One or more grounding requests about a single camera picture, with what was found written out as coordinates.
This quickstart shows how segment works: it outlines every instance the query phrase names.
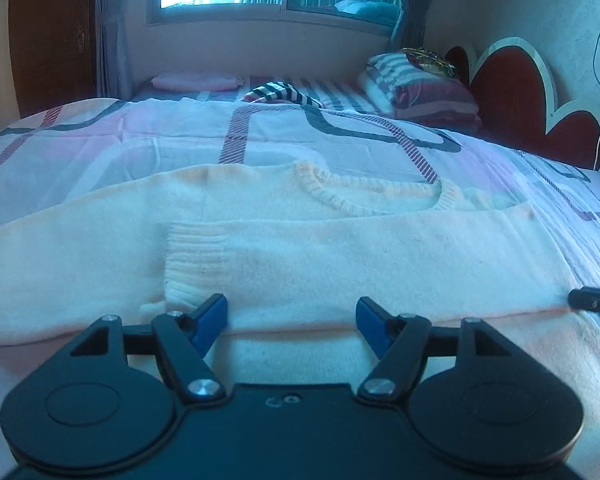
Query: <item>pillow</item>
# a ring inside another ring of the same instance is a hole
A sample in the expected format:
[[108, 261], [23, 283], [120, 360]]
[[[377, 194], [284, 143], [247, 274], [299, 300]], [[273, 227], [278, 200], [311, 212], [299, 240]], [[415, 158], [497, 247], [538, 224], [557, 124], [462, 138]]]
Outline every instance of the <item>pillow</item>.
[[335, 4], [335, 9], [348, 14], [355, 14], [363, 20], [369, 20], [390, 27], [395, 27], [400, 9], [398, 6], [382, 2], [364, 2], [361, 0], [342, 0]]
[[171, 72], [157, 75], [151, 83], [167, 92], [219, 92], [244, 85], [244, 79], [217, 72]]
[[394, 119], [466, 134], [482, 125], [478, 105], [461, 82], [419, 69], [402, 52], [369, 59], [359, 82], [369, 99]]

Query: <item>ribbed knit cuff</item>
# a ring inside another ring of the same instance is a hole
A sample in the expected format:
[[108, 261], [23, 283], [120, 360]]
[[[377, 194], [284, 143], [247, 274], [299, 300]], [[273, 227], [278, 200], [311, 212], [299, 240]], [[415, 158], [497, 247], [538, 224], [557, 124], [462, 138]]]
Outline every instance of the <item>ribbed knit cuff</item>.
[[167, 307], [193, 309], [216, 292], [227, 277], [226, 235], [213, 224], [170, 226], [164, 267]]

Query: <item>window frame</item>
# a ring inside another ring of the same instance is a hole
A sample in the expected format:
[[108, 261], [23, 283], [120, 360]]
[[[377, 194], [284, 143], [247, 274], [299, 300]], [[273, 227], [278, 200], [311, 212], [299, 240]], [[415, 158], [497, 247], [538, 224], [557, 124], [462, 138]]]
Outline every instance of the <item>window frame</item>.
[[217, 20], [266, 20], [326, 25], [378, 36], [391, 36], [394, 30], [393, 27], [370, 22], [355, 15], [343, 16], [311, 9], [291, 10], [287, 8], [288, 0], [282, 0], [281, 4], [207, 4], [165, 8], [160, 6], [161, 1], [147, 0], [147, 25]]

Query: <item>striped cloth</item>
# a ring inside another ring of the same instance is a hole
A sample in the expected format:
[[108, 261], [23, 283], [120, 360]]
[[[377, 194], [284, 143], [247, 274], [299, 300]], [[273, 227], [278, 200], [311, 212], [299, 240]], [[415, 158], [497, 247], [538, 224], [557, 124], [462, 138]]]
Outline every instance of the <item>striped cloth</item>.
[[249, 76], [245, 78], [244, 86], [219, 92], [188, 92], [176, 93], [156, 90], [147, 82], [133, 101], [145, 99], [160, 99], [179, 101], [187, 97], [196, 101], [242, 101], [244, 95], [252, 88], [262, 86], [270, 81], [278, 81], [293, 86], [296, 90], [312, 99], [321, 102], [325, 108], [332, 110], [353, 110], [361, 114], [379, 114], [380, 110], [371, 99], [358, 87], [348, 83], [330, 80], [305, 79], [300, 77]]
[[469, 135], [481, 126], [478, 105], [461, 82], [425, 72], [402, 52], [373, 56], [358, 81], [382, 113], [394, 119]]
[[324, 108], [324, 105], [296, 90], [293, 86], [282, 81], [272, 81], [254, 88], [242, 96], [242, 100], [248, 103], [277, 103], [289, 102], [297, 105], [309, 105], [316, 108]]

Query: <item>wooden door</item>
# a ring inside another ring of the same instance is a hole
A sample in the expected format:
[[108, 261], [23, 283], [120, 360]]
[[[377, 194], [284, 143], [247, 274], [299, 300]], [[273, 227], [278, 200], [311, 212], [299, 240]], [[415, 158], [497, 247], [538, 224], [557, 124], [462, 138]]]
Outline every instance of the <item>wooden door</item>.
[[94, 97], [93, 0], [9, 0], [11, 69], [27, 117]]

